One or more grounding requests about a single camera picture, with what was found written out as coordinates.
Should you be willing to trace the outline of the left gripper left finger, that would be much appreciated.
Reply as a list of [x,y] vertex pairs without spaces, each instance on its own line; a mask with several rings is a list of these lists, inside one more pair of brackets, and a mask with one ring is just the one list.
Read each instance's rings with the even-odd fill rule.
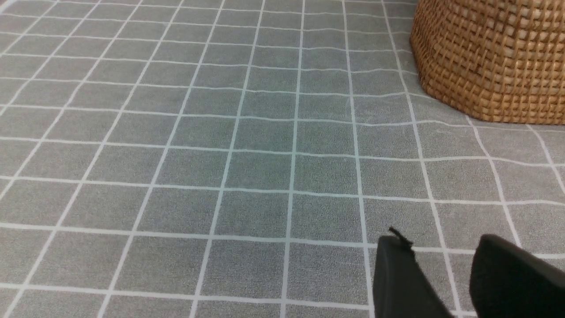
[[412,241],[397,229],[379,238],[373,278],[377,318],[451,318],[418,265]]

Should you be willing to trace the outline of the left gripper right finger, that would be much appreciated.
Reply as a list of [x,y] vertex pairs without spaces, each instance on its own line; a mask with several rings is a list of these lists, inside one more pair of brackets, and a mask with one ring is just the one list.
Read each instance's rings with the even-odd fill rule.
[[562,318],[563,270],[494,234],[479,240],[469,294],[479,318]]

